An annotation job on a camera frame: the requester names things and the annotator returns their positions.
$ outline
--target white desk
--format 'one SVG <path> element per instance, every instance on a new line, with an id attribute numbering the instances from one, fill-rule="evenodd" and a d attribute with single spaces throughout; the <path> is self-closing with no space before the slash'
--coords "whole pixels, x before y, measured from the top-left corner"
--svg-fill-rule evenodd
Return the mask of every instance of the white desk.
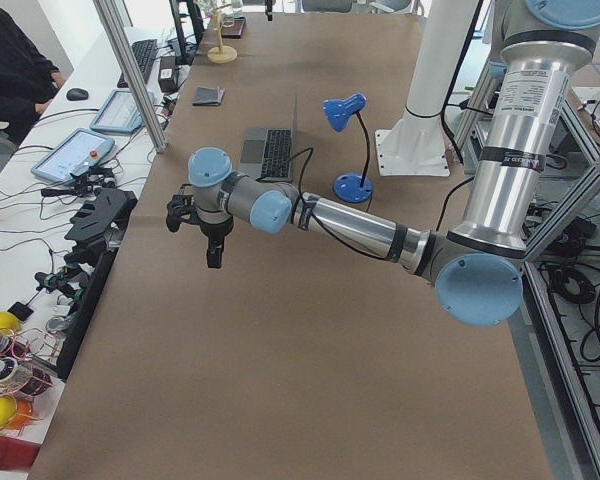
<path id="1" fill-rule="evenodd" d="M 160 38 L 155 32 L 140 29 L 128 29 L 127 36 L 130 42 L 146 38 Z M 157 102 L 162 98 L 157 82 L 158 66 L 156 62 L 152 75 L 147 83 L 148 89 L 153 91 Z M 52 115 L 67 110 L 82 108 L 100 108 L 107 99 L 111 90 L 116 88 L 120 76 L 120 68 L 111 50 L 108 39 L 103 34 L 93 45 L 82 63 L 76 68 L 65 86 L 53 100 L 45 115 Z M 70 88 L 81 87 L 89 91 L 89 99 L 85 101 L 70 102 L 66 99 L 66 92 Z M 58 115 L 40 122 L 32 129 L 21 147 L 27 145 L 44 145 L 54 147 L 58 145 L 76 128 L 88 128 L 95 112 L 75 112 Z M 128 136 L 114 137 L 116 140 L 115 151 L 122 148 L 129 140 Z M 14 157 L 0 175 L 0 191 L 6 194 L 21 192 L 27 187 L 31 193 L 5 198 L 0 193 L 0 230 L 3 231 L 43 231 L 57 226 L 44 233 L 0 233 L 0 248 L 8 248 L 18 242 L 32 238 L 42 238 L 54 251 L 70 250 L 73 242 L 63 237 L 68 232 L 71 224 L 69 219 L 76 209 L 87 199 L 76 199 L 75 202 L 64 205 L 54 198 L 46 199 L 41 220 L 39 189 L 45 185 L 30 173 L 30 168 L 39 161 L 47 151 L 40 148 L 27 148 L 16 152 Z M 118 156 L 118 162 L 111 162 L 116 166 L 114 173 L 118 186 L 124 190 L 132 190 L 137 197 L 140 196 L 144 186 L 144 179 L 149 173 L 155 151 L 146 131 L 137 133 L 132 143 Z M 63 197 L 65 203 L 73 197 Z M 63 254 L 54 257 L 55 270 L 64 265 Z M 0 311 L 8 309 L 14 302 L 26 303 L 36 293 L 37 282 L 34 279 L 36 272 L 48 273 L 51 271 L 51 257 L 48 248 L 40 240 L 31 241 L 12 250 L 0 252 Z M 49 318 L 53 316 L 58 294 L 38 295 L 30 304 L 34 309 L 33 315 L 23 325 L 23 330 L 37 328 L 44 330 Z M 37 397 L 34 402 L 35 414 L 44 416 L 44 420 L 27 426 L 22 438 L 42 443 L 46 431 L 55 411 L 55 407 L 62 393 L 62 383 L 57 381 L 57 386 Z M 0 472 L 0 480 L 21 480 L 26 474 Z"/>

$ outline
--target red object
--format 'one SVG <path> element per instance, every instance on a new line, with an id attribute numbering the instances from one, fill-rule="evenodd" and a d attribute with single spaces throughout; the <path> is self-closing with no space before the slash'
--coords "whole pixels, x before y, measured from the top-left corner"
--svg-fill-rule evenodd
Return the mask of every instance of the red object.
<path id="1" fill-rule="evenodd" d="M 39 451 L 37 443 L 0 435 L 0 470 L 28 472 Z"/>

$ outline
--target white pillar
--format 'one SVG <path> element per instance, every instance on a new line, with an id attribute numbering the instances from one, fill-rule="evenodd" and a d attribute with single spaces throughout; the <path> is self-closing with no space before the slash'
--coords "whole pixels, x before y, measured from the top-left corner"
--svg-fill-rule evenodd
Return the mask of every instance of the white pillar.
<path id="1" fill-rule="evenodd" d="M 407 98 L 417 115 L 442 110 L 479 0 L 433 0 Z M 380 175 L 448 176 L 439 116 L 406 109 L 392 130 L 376 131 Z"/>

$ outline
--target laptop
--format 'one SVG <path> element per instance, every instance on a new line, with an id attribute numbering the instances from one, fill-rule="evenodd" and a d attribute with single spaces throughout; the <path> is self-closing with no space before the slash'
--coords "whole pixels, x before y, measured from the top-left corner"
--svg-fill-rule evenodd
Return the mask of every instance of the laptop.
<path id="1" fill-rule="evenodd" d="M 244 134 L 238 171 L 263 182 L 291 182 L 292 142 L 298 123 L 298 96 L 293 102 L 293 119 L 287 127 L 250 127 Z"/>

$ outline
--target robotic arm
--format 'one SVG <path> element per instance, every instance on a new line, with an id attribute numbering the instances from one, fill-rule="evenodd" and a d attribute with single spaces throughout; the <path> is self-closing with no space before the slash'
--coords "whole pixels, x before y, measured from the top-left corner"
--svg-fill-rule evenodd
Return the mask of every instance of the robotic arm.
<path id="1" fill-rule="evenodd" d="M 505 320 L 522 299 L 517 266 L 526 249 L 521 231 L 527 207 L 571 76 L 593 57 L 600 0 L 497 0 L 495 14 L 493 48 L 507 73 L 462 222 L 446 235 L 311 193 L 300 196 L 289 184 L 259 183 L 232 171 L 229 157 L 217 148 L 191 156 L 192 195 L 169 205 L 169 228 L 177 230 L 181 221 L 199 225 L 209 237 L 208 260 L 215 259 L 208 265 L 219 268 L 233 216 L 268 233 L 292 223 L 400 263 L 435 284 L 443 308 L 463 322 Z"/>

